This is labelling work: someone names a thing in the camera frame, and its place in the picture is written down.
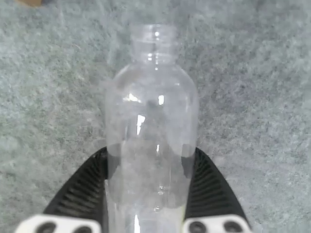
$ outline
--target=bottle shoulder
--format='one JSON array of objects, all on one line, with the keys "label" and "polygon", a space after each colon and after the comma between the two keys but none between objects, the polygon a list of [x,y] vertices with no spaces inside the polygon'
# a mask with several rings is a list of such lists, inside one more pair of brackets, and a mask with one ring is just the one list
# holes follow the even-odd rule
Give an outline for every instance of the bottle shoulder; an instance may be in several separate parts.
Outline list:
[{"label": "bottle shoulder", "polygon": [[196,94],[197,91],[192,78],[178,65],[129,64],[117,73],[112,86],[125,92],[142,88],[153,92],[180,90]]}]

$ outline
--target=bottle opening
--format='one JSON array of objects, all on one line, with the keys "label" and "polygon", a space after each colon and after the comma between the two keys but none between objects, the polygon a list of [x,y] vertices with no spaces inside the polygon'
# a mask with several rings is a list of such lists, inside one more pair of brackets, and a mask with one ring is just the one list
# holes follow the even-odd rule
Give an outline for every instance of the bottle opening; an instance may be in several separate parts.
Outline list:
[{"label": "bottle opening", "polygon": [[176,27],[165,24],[131,26],[133,60],[155,64],[176,59]]}]

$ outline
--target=plastic bottle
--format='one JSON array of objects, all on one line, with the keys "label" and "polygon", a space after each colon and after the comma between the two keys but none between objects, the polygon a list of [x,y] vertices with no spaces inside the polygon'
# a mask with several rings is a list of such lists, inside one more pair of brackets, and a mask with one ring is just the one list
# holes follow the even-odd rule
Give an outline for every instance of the plastic bottle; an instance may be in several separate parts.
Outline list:
[{"label": "plastic bottle", "polygon": [[198,95],[176,63],[176,30],[132,27],[133,62],[106,92],[109,233],[179,233],[197,139]]}]

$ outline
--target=bottle body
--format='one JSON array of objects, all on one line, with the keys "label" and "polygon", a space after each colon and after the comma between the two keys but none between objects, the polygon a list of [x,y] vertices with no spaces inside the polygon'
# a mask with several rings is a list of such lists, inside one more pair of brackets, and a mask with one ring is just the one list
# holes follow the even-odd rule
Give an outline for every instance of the bottle body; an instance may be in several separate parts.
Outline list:
[{"label": "bottle body", "polygon": [[135,61],[112,81],[105,113],[109,232],[179,231],[197,137],[193,81],[175,63]]}]

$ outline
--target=white plastic part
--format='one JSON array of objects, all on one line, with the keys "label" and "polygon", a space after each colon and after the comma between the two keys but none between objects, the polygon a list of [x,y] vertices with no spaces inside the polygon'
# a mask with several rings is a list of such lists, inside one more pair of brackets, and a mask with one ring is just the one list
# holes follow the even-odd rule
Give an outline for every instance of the white plastic part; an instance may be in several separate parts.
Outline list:
[{"label": "white plastic part", "polygon": [[51,231],[53,233],[78,233],[78,229],[82,227],[91,229],[90,233],[102,233],[101,226],[97,221],[54,215],[32,216],[21,222],[15,233],[39,233],[40,227],[49,223],[55,224],[54,231]]},{"label": "white plastic part", "polygon": [[[245,219],[243,219],[238,215],[188,218],[184,222],[182,233],[192,233],[190,231],[190,225],[191,223],[194,222],[202,223],[206,228],[205,233],[230,233],[230,232],[252,233]],[[226,223],[236,223],[238,226],[240,226],[241,231],[227,231],[225,229]]]}]

